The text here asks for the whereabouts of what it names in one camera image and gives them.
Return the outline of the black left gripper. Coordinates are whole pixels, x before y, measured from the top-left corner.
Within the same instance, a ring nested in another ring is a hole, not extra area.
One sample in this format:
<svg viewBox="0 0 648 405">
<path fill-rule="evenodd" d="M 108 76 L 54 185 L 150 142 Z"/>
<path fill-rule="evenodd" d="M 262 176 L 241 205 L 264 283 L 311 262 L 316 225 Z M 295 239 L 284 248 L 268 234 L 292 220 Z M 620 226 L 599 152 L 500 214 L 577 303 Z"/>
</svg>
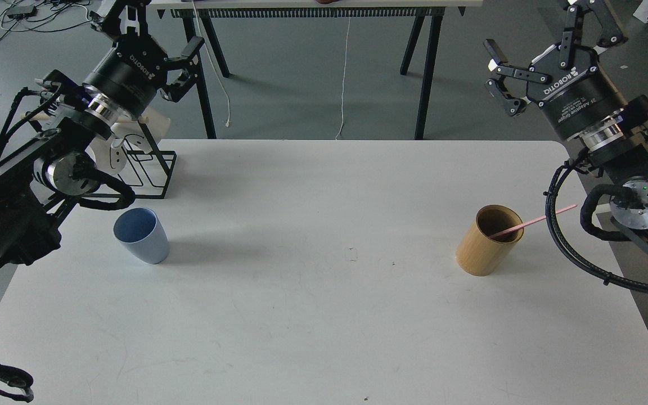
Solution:
<svg viewBox="0 0 648 405">
<path fill-rule="evenodd" d="M 178 57 L 169 57 L 149 35 L 146 10 L 150 1 L 102 1 L 90 11 L 92 30 L 116 41 L 85 77 L 90 92 L 105 95 L 130 115 L 142 115 L 157 92 L 168 102 L 179 102 L 196 84 L 198 57 L 205 39 L 193 36 Z M 170 71 L 177 71 L 167 83 Z"/>
</svg>

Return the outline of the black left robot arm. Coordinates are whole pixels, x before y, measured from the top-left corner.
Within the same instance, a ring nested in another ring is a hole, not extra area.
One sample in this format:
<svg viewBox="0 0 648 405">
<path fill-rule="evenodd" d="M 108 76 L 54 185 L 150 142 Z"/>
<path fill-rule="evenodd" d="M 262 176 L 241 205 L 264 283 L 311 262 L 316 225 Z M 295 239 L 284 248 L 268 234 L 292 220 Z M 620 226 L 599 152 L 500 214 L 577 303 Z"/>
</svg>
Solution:
<svg viewBox="0 0 648 405">
<path fill-rule="evenodd" d="M 39 91 L 15 96 L 0 132 L 0 269 L 58 249 L 59 226 L 75 206 L 116 211 L 136 200 L 86 149 L 111 138 L 120 117 L 139 120 L 155 95 L 180 101 L 201 77 L 195 57 L 205 44 L 194 35 L 180 56 L 168 56 L 149 33 L 147 5 L 108 1 L 90 14 L 112 45 L 82 84 L 54 70 Z"/>
</svg>

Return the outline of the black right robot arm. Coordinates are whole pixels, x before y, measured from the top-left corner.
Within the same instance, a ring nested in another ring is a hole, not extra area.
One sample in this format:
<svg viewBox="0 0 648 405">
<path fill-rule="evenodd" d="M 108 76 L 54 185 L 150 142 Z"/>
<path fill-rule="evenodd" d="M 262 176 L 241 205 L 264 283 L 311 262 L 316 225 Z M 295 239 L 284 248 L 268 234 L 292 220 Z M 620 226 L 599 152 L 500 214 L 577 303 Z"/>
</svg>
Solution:
<svg viewBox="0 0 648 405">
<path fill-rule="evenodd" d="M 514 117 L 538 107 L 561 141 L 578 139 L 583 149 L 563 163 L 545 195 L 545 219 L 555 245 L 571 263 L 602 280 L 648 294 L 648 283 L 620 277 L 584 259 L 566 238 L 555 212 L 556 198 L 571 172 L 606 175 L 579 211 L 591 236 L 632 242 L 648 256 L 648 97 L 627 101 L 600 64 L 602 50 L 628 37 L 608 1 L 561 1 L 565 23 L 558 43 L 527 67 L 509 64 L 494 39 L 486 39 L 491 77 L 486 88 Z"/>
</svg>

